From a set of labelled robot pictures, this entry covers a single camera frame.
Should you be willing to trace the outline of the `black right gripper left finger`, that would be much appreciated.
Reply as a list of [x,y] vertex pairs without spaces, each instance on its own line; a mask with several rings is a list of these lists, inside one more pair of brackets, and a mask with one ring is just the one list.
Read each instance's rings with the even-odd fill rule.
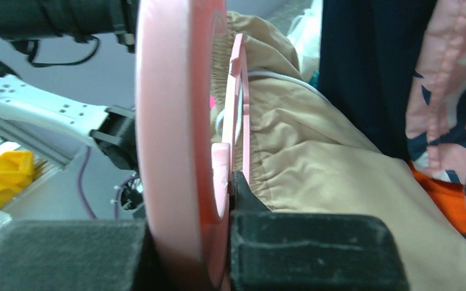
[[164,288],[145,221],[15,221],[0,230],[0,290]]

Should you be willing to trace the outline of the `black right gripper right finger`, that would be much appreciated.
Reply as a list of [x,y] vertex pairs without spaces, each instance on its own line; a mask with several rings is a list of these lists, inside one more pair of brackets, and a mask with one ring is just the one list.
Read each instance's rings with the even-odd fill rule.
[[367,215],[270,211],[242,172],[229,189],[232,290],[409,290],[395,240]]

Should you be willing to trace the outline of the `pink notched hanger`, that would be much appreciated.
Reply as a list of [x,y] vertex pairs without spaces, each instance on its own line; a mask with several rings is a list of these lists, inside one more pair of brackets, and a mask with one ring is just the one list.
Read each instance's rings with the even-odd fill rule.
[[224,1],[142,1],[138,11],[137,152],[151,237],[178,290],[228,290],[228,179],[239,96],[248,94],[242,35],[227,54],[229,107],[211,144],[212,42]]

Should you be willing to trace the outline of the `beige drawstring shorts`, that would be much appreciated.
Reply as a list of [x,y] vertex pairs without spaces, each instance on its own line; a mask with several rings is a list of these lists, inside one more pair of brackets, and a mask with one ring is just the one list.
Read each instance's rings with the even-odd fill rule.
[[304,86],[288,39],[257,16],[228,12],[213,43],[211,127],[225,106],[234,37],[245,36],[251,78],[250,179],[276,212],[356,213],[380,218],[396,238],[412,290],[466,290],[466,239],[416,181],[408,164],[382,154],[332,105]]

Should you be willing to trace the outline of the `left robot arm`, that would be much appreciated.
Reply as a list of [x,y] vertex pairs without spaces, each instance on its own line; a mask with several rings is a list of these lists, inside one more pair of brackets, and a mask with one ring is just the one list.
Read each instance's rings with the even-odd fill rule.
[[[77,66],[97,54],[102,34],[114,35],[133,53],[139,6],[138,1],[0,1],[0,38],[33,68]],[[41,41],[54,38],[72,38],[91,44],[92,49],[78,59],[39,59]],[[68,155],[26,129],[26,124],[98,149],[121,170],[138,170],[132,109],[76,101],[39,89],[0,60],[0,136],[65,166]]]

